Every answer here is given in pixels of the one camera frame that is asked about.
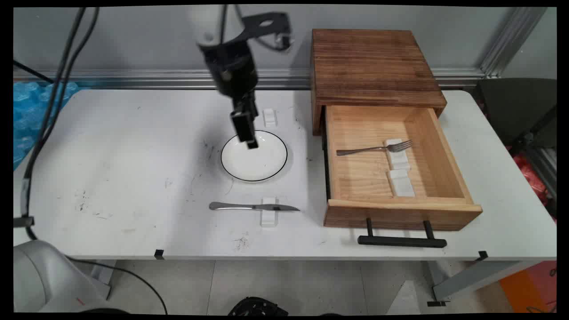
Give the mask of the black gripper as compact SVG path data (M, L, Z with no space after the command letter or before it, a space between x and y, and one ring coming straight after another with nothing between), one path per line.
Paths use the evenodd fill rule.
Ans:
M199 45L216 89L232 100L244 100L244 111L230 114L239 142L248 149L258 148L255 119L258 117L254 91L258 75L247 40L231 41L220 45Z

